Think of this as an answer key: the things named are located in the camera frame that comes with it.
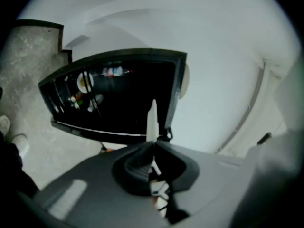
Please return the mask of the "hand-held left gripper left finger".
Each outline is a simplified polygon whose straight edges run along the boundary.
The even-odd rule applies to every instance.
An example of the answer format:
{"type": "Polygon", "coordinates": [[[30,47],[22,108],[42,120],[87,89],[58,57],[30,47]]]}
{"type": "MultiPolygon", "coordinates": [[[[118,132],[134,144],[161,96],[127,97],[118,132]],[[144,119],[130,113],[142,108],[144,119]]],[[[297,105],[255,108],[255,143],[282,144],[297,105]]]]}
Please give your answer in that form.
{"type": "Polygon", "coordinates": [[[76,228],[164,228],[150,197],[129,194],[112,175],[114,163],[140,145],[90,157],[35,195],[55,218],[76,228]]]}

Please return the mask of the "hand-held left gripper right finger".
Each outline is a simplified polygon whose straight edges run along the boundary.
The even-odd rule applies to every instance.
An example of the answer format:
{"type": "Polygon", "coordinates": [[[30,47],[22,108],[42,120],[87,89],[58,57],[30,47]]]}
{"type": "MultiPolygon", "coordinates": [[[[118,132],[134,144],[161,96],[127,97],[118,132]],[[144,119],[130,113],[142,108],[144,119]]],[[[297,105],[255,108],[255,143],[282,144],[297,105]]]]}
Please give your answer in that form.
{"type": "Polygon", "coordinates": [[[155,224],[231,224],[249,187],[252,155],[203,153],[158,142],[155,160],[169,185],[167,218],[155,224]]]}

